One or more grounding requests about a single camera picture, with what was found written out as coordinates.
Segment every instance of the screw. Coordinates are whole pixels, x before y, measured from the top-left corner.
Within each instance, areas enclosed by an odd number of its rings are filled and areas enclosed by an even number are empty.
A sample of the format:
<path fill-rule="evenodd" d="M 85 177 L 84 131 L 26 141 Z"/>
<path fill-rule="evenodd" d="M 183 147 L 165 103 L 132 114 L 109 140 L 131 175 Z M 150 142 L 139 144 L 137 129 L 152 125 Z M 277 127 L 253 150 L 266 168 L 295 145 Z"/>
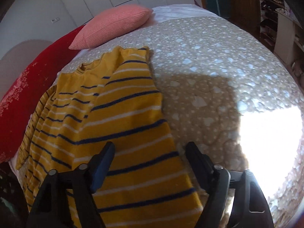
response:
<path fill-rule="evenodd" d="M 221 166 L 220 164 L 215 164 L 213 167 L 214 167 L 214 169 L 216 169 L 216 170 L 221 170 L 221 169 L 224 168 L 224 167 Z"/>
<path fill-rule="evenodd" d="M 49 171 L 49 175 L 51 175 L 51 176 L 55 175 L 56 173 L 57 173 L 57 170 L 55 170 L 55 169 L 52 169 Z"/>
<path fill-rule="evenodd" d="M 80 166 L 78 166 L 78 169 L 80 169 L 80 170 L 85 170 L 87 168 L 88 168 L 87 164 L 81 164 Z"/>

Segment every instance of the white stripe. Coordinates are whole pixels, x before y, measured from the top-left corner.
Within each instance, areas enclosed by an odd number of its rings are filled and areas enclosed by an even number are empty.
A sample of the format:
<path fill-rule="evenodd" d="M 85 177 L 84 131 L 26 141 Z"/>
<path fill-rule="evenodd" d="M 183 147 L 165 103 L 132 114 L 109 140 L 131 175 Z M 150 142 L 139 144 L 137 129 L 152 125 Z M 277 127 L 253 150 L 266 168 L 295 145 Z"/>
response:
<path fill-rule="evenodd" d="M 69 105 L 68 108 L 73 108 L 73 109 L 78 110 L 80 112 L 86 112 L 85 110 L 81 110 L 81 109 L 79 109 L 78 107 L 76 107 L 74 105 Z"/>
<path fill-rule="evenodd" d="M 63 99 L 57 98 L 57 100 L 59 100 L 59 101 L 65 101 L 65 100 L 71 100 L 71 99 L 74 99 L 74 97 L 71 97 L 71 98 L 63 98 Z"/>
<path fill-rule="evenodd" d="M 44 126 L 46 126 L 46 127 L 48 127 L 48 128 L 50 128 L 50 129 L 56 129 L 56 130 L 60 130 L 61 129 L 61 127 L 52 127 L 52 126 L 50 126 L 50 125 L 47 125 L 46 123 L 44 123 L 43 124 Z"/>
<path fill-rule="evenodd" d="M 74 133 L 78 133 L 79 131 L 72 128 L 71 126 L 69 126 L 68 124 L 64 123 L 60 128 L 65 127 L 68 128 L 69 130 L 72 130 Z"/>
<path fill-rule="evenodd" d="M 144 113 L 144 112 L 149 111 L 149 110 L 160 110 L 160 109 L 161 109 L 161 105 L 153 105 L 153 106 L 141 109 L 141 110 L 119 114 L 119 115 L 112 116 L 112 117 L 109 117 L 109 118 L 106 118 L 106 119 L 103 119 L 103 120 L 100 120 L 100 121 L 88 122 L 82 128 L 80 128 L 79 131 L 82 131 L 85 127 L 95 126 L 95 125 L 103 124 L 103 123 L 106 123 L 106 122 L 111 122 L 111 121 L 121 119 L 121 118 L 124 118 L 124 117 L 141 114 L 141 113 Z"/>
<path fill-rule="evenodd" d="M 162 221 L 182 219 L 182 218 L 200 213 L 200 212 L 202 212 L 202 210 L 203 210 L 203 207 L 200 206 L 200 207 L 192 209 L 190 211 L 170 215 L 170 216 L 167 216 L 167 217 L 146 219 L 146 220 L 141 220 L 141 221 L 127 221 L 127 222 L 110 223 L 110 224 L 105 224 L 105 226 L 106 227 L 116 227 L 116 226 L 146 225 L 146 224 L 151 224 L 151 223 L 154 223 L 154 222 L 162 222 Z"/>
<path fill-rule="evenodd" d="M 28 194 L 25 194 L 25 197 L 27 197 L 28 199 L 31 199 L 31 200 L 34 199 L 33 197 L 30 197 Z"/>
<path fill-rule="evenodd" d="M 134 55 L 134 56 L 137 56 L 137 57 L 140 57 L 140 58 L 146 59 L 146 57 L 145 57 L 145 56 L 141 56 L 141 55 L 139 55 L 139 54 L 130 54 L 130 55 Z"/>
<path fill-rule="evenodd" d="M 82 158 L 74 158 L 73 163 L 83 162 L 83 161 L 89 162 L 91 160 L 91 158 L 92 158 L 92 156 L 86 156 L 86 157 L 82 157 Z"/>
<path fill-rule="evenodd" d="M 74 216 L 79 219 L 78 214 L 77 214 L 77 210 L 74 207 L 69 206 L 70 210 L 74 213 Z"/>
<path fill-rule="evenodd" d="M 104 96 L 104 95 L 107 95 L 107 94 L 109 94 L 109 93 L 113 93 L 113 92 L 118 91 L 118 90 L 123 90 L 123 89 L 126 89 L 126 88 L 132 88 L 132 87 L 150 88 L 150 87 L 155 87 L 155 85 L 150 85 L 150 86 L 125 86 L 125 87 L 118 87 L 118 88 L 113 89 L 113 90 L 110 90 L 110 91 L 108 91 L 108 92 L 101 93 L 101 94 L 99 95 L 99 97 Z"/>
<path fill-rule="evenodd" d="M 127 72 L 127 71 L 150 71 L 149 69 L 122 69 L 114 72 L 113 74 L 118 74 L 121 72 Z"/>
<path fill-rule="evenodd" d="M 72 154 L 72 153 L 70 153 L 70 152 L 68 152 L 68 151 L 66 151 L 66 150 L 64 150 L 64 149 L 62 149 L 62 148 L 60 148 L 60 147 L 58 147 L 57 145 L 55 145 L 55 144 L 53 144 L 53 143 L 51 143 L 51 142 L 48 142 L 48 141 L 46 141 L 46 140 L 43 140 L 43 139 L 41 139 L 40 137 L 37 137 L 37 136 L 35 136 L 35 135 L 34 135 L 33 137 L 35 137 L 36 139 L 39 139 L 40 141 L 43 141 L 44 143 L 46 143 L 46 144 L 52 146 L 52 147 L 55 148 L 55 149 L 58 149 L 58 150 L 61 151 L 61 152 L 63 152 L 63 153 L 65 153 L 65 154 L 67 154 L 67 155 L 69 155 L 69 156 L 75 158 L 75 155 L 74 155 L 74 154 Z"/>
<path fill-rule="evenodd" d="M 55 115 L 65 115 L 66 114 L 66 112 L 54 112 L 54 111 L 50 111 L 50 112 Z"/>
<path fill-rule="evenodd" d="M 80 93 L 83 96 L 93 96 L 95 94 L 95 93 L 83 93 L 83 92 L 80 92 L 80 91 L 78 91 L 77 93 Z"/>
<path fill-rule="evenodd" d="M 80 92 L 80 91 L 78 91 L 77 93 L 79 93 L 79 94 L 81 94 L 81 95 L 83 95 L 83 96 L 93 96 L 95 93 L 83 93 L 83 92 Z M 74 99 L 75 98 L 75 96 L 73 96 L 73 97 L 70 97 L 70 98 L 64 98 L 64 99 L 59 99 L 59 98 L 57 98 L 57 100 L 59 100 L 59 101 L 65 101 L 65 100 L 72 100 L 72 99 Z"/>
<path fill-rule="evenodd" d="M 45 158 L 44 156 L 42 156 L 42 155 L 39 154 L 39 153 L 36 153 L 33 149 L 31 149 L 30 151 L 31 151 L 33 154 L 36 154 L 36 155 L 40 156 L 40 158 L 44 159 L 48 164 L 50 163 L 50 162 L 48 161 L 47 158 Z"/>
<path fill-rule="evenodd" d="M 34 166 L 31 162 L 28 162 L 31 166 L 33 166 L 34 167 L 34 169 L 36 169 L 36 166 Z M 42 178 L 44 178 L 43 176 L 42 176 L 42 173 L 40 172 L 40 171 L 38 171 L 38 170 L 35 170 L 35 172 L 37 172 Z"/>
<path fill-rule="evenodd" d="M 135 190 L 135 189 L 138 189 L 138 188 L 143 188 L 143 187 L 147 187 L 147 186 L 154 185 L 154 184 L 157 184 L 157 183 L 165 182 L 167 180 L 174 179 L 174 178 L 179 177 L 181 175 L 184 175 L 186 173 L 187 172 L 185 170 L 181 170 L 181 171 L 176 172 L 174 174 L 167 175 L 167 176 L 164 176 L 164 177 L 160 177 L 160 178 L 157 178 L 157 179 L 153 179 L 153 180 L 150 180 L 150 181 L 146 181 L 146 182 L 143 182 L 141 184 L 98 191 L 95 194 L 93 194 L 93 196 L 104 196 L 104 195 L 113 194 L 113 193 L 121 192 L 121 191 L 131 191 L 131 190 Z"/>
<path fill-rule="evenodd" d="M 120 151 L 118 153 L 115 154 L 115 156 L 120 156 L 120 155 L 124 155 L 124 154 L 130 154 L 132 152 L 135 152 L 135 151 L 138 151 L 140 149 L 143 149 L 143 148 L 146 148 L 148 146 L 152 146 L 153 144 L 156 144 L 162 140 L 165 140 L 167 138 L 172 138 L 172 134 L 166 134 L 160 138 L 157 138 L 156 140 L 154 141 L 150 141 L 148 143 L 145 143 L 145 144 L 142 144 L 142 145 L 139 145 L 137 147 L 134 147 L 134 148 L 131 148 L 131 149 L 127 149 L 127 150 L 123 150 L 123 151 Z"/>

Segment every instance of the bed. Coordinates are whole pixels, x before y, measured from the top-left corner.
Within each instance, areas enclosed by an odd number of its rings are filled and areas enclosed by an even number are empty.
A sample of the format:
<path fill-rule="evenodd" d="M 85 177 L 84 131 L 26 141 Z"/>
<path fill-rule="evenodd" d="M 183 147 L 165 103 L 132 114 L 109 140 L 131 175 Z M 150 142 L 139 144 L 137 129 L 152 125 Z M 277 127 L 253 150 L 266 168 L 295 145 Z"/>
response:
<path fill-rule="evenodd" d="M 58 75 L 75 71 L 117 45 L 150 48 L 163 114 L 202 204 L 208 196 L 184 156 L 189 141 L 227 169 L 250 167 L 275 227 L 285 227 L 304 196 L 304 97 L 278 59 L 227 20 L 183 4 L 154 8 L 140 29 L 80 51 Z M 15 164 L 16 157 L 10 166 L 21 183 L 26 164 L 19 171 Z M 222 225 L 232 201 L 229 192 Z"/>

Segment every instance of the yellow striped shirt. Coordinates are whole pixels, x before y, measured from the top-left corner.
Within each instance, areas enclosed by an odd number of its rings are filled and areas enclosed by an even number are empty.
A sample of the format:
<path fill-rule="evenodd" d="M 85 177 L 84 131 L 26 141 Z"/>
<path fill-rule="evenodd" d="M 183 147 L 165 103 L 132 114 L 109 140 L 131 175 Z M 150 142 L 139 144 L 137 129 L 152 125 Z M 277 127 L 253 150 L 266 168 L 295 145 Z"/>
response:
<path fill-rule="evenodd" d="M 116 154 L 93 195 L 107 227 L 192 228 L 202 211 L 161 111 L 149 49 L 121 47 L 61 74 L 40 99 L 19 148 L 29 210 L 47 172 L 75 169 L 112 141 Z M 72 193 L 75 226 L 80 223 Z"/>

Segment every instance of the pink pillow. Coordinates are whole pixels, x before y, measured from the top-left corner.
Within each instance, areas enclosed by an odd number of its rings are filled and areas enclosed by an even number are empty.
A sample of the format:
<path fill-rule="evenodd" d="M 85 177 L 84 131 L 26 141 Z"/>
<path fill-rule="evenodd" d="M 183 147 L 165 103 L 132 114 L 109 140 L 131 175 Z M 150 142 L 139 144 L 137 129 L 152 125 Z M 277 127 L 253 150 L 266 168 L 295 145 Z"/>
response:
<path fill-rule="evenodd" d="M 121 5 L 101 12 L 77 34 L 69 49 L 100 46 L 143 25 L 153 10 L 136 4 Z"/>

